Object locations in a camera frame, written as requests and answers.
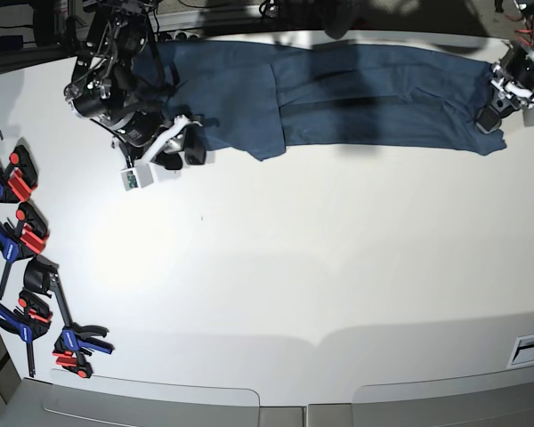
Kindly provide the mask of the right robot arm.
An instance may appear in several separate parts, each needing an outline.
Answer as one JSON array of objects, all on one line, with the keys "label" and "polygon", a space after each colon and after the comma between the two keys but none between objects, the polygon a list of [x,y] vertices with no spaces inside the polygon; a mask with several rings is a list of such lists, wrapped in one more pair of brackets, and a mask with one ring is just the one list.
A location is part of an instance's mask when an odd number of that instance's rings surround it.
[{"label": "right robot arm", "polygon": [[78,17],[66,20],[64,37],[76,55],[63,93],[74,113],[112,136],[129,167],[138,164],[173,122],[164,106],[174,94],[165,79],[150,15],[156,1],[92,1],[85,40]]}]

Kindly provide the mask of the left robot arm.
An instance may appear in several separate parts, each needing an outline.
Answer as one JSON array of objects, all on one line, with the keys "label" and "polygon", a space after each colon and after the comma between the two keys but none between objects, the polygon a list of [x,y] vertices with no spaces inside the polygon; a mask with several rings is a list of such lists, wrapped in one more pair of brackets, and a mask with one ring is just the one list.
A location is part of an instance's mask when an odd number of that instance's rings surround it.
[{"label": "left robot arm", "polygon": [[489,98],[475,120],[483,133],[493,133],[502,121],[521,111],[526,127],[534,126],[534,1],[516,1],[519,20],[518,40],[509,45],[506,55],[491,66]]}]

